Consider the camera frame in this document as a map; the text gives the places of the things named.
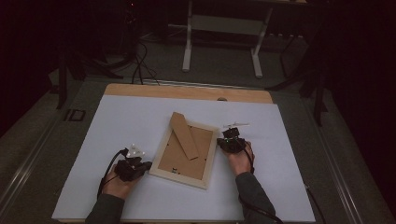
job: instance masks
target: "white tabletop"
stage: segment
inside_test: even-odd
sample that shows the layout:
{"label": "white tabletop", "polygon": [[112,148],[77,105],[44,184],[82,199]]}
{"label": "white tabletop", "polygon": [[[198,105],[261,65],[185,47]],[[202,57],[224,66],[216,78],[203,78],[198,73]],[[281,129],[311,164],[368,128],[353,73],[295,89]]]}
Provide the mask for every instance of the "white tabletop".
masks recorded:
{"label": "white tabletop", "polygon": [[[113,156],[135,144],[152,161],[172,113],[220,127],[248,122],[240,137],[252,143],[255,176],[284,221],[314,222],[277,105],[105,95],[66,180],[52,218],[81,220],[92,210]],[[146,174],[128,198],[122,219],[132,221],[243,220],[234,177],[218,148],[207,190]]]}

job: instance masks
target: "gray sleeve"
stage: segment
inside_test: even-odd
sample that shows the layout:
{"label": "gray sleeve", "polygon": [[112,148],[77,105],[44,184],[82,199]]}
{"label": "gray sleeve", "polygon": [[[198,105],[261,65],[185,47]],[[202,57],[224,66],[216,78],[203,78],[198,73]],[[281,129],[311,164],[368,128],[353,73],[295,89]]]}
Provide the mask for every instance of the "gray sleeve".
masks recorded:
{"label": "gray sleeve", "polygon": [[109,194],[99,195],[95,206],[85,219],[86,224],[117,224],[120,223],[125,201]]}
{"label": "gray sleeve", "polygon": [[[238,175],[235,179],[236,186],[239,191],[239,196],[243,201],[253,206],[259,207],[273,215],[276,214],[275,208],[267,197],[262,185],[257,180],[256,176],[249,172]],[[245,223],[274,223],[271,218],[261,215],[253,210],[243,207]]]}

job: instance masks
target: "person's left hand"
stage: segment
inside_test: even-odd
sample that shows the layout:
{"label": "person's left hand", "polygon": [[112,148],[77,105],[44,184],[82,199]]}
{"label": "person's left hand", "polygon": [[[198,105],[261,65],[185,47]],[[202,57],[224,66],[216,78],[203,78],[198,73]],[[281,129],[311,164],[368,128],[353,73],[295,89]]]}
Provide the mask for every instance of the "person's left hand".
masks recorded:
{"label": "person's left hand", "polygon": [[106,176],[106,184],[103,186],[102,193],[110,194],[125,200],[129,193],[134,189],[134,186],[142,178],[141,176],[133,181],[122,181],[114,172],[116,164],[113,165],[110,173]]}

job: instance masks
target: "hand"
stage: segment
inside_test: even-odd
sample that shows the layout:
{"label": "hand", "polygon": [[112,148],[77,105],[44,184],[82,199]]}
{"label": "hand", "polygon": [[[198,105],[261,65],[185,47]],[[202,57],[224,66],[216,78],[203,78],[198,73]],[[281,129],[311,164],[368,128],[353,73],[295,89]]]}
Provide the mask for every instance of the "hand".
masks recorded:
{"label": "hand", "polygon": [[106,176],[106,184],[103,186],[102,193],[110,194],[125,200],[141,177],[133,181],[122,181],[114,172],[116,164],[113,165],[110,173]]}
{"label": "hand", "polygon": [[[251,143],[246,141],[245,150],[249,154],[250,158],[254,161],[253,150],[251,149]],[[247,153],[242,150],[238,153],[228,153],[223,150],[224,155],[228,158],[228,162],[230,163],[231,169],[235,176],[238,176],[244,172],[250,172],[251,165],[248,160]]]}

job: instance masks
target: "person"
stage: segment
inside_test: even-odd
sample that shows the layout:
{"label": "person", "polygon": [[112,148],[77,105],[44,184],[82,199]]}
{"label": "person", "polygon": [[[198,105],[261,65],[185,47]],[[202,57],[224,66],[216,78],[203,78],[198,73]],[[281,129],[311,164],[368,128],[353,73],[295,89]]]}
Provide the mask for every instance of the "person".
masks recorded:
{"label": "person", "polygon": [[[274,215],[276,213],[275,208],[256,176],[251,173],[252,162],[249,161],[248,155],[254,161],[254,154],[249,142],[246,143],[245,150],[246,151],[243,150],[239,153],[227,153],[223,150],[224,155],[228,158],[233,174],[235,175],[239,200],[242,203],[252,205]],[[114,168],[115,166],[113,166],[111,172],[106,176],[106,181],[108,182],[104,185],[102,194],[99,195],[95,206],[85,219],[85,223],[120,223],[125,200],[141,177],[134,181],[123,182],[115,174]],[[243,215],[245,223],[274,223],[271,218],[263,216],[254,209],[247,208],[246,206],[243,206]]]}

